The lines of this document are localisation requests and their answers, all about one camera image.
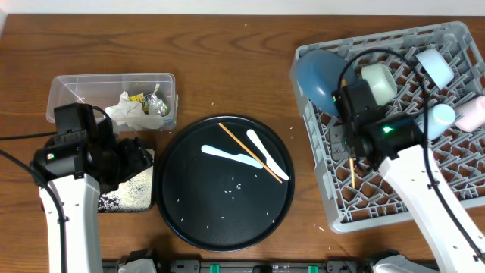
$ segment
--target pink cup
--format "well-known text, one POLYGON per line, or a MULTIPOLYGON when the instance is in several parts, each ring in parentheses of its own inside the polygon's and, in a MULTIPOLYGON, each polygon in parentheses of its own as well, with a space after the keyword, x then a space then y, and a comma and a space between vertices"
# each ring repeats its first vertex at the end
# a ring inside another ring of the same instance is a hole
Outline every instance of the pink cup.
POLYGON ((455 125, 460 130, 472 132, 485 124, 485 96, 472 99, 455 109, 456 116, 463 115, 455 125))

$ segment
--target white plastic knife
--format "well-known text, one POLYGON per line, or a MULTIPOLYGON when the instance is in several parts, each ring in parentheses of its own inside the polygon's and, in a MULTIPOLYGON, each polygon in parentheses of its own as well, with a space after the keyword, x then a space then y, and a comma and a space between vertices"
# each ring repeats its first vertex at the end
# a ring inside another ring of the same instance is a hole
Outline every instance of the white plastic knife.
POLYGON ((288 175, 285 174, 285 172, 271 157, 270 153, 266 150, 256 132, 253 129, 249 129, 246 134, 248 135, 249 139, 256 145, 256 147, 258 147, 258 149, 263 153, 264 157, 266 158, 267 167, 270 168, 277 176, 281 177, 283 180, 288 180, 288 175))
POLYGON ((202 145, 200 149, 209 155, 216 155, 223 158, 231 159, 237 162, 251 165, 252 167, 255 167, 255 168, 260 168, 260 169, 263 168, 263 165, 259 164, 259 162, 257 162, 254 158, 249 157, 247 155, 243 155, 243 154, 231 155, 230 153, 221 151, 218 148, 214 148, 213 146, 209 146, 209 145, 202 145))

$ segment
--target green tape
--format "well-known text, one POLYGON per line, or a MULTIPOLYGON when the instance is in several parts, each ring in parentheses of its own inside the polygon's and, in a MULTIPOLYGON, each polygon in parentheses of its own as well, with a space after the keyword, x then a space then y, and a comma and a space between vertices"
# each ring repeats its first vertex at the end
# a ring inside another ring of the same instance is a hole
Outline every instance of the green tape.
POLYGON ((318 266, 310 265, 308 267, 308 273, 318 273, 318 266))
POLYGON ((219 265, 211 265, 210 273, 220 273, 221 267, 219 265))

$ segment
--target wooden table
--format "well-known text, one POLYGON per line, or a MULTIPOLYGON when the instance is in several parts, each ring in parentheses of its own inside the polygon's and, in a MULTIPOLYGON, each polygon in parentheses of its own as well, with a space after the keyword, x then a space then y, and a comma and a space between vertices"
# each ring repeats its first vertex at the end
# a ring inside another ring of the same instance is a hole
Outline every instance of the wooden table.
MULTIPOLYGON (((292 156, 293 204, 269 238, 231 253, 204 251, 183 242, 156 206, 138 214, 103 214, 103 259, 119 259, 147 247, 156 248, 163 259, 318 261, 362 258, 391 248, 409 259, 432 259, 413 221, 350 234, 329 229, 289 66, 301 45, 452 20, 468 25, 485 55, 483 17, 12 14, 0 41, 0 135, 54 130, 45 109, 51 81, 58 75, 171 72, 180 97, 177 129, 143 136, 155 141, 161 152, 177 131, 202 118, 234 113, 258 119, 283 139, 292 156)), ((29 162, 44 142, 45 138, 1 142, 0 149, 29 162)), ((47 230, 38 188, 4 158, 0 188, 0 271, 47 272, 47 230)), ((482 229, 484 212, 485 208, 469 210, 482 229)))

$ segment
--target blue bowl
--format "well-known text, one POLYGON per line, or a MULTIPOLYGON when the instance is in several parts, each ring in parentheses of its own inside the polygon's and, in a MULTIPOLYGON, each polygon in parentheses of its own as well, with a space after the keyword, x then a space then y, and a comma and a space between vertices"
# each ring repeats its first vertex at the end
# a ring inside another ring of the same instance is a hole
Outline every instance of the blue bowl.
MULTIPOLYGON (((296 63, 296 79, 303 93, 322 111, 339 116, 333 103, 332 92, 337 89, 340 73, 347 61, 327 50, 312 50, 296 63)), ((347 84, 357 81, 357 75, 350 67, 343 75, 347 84)))

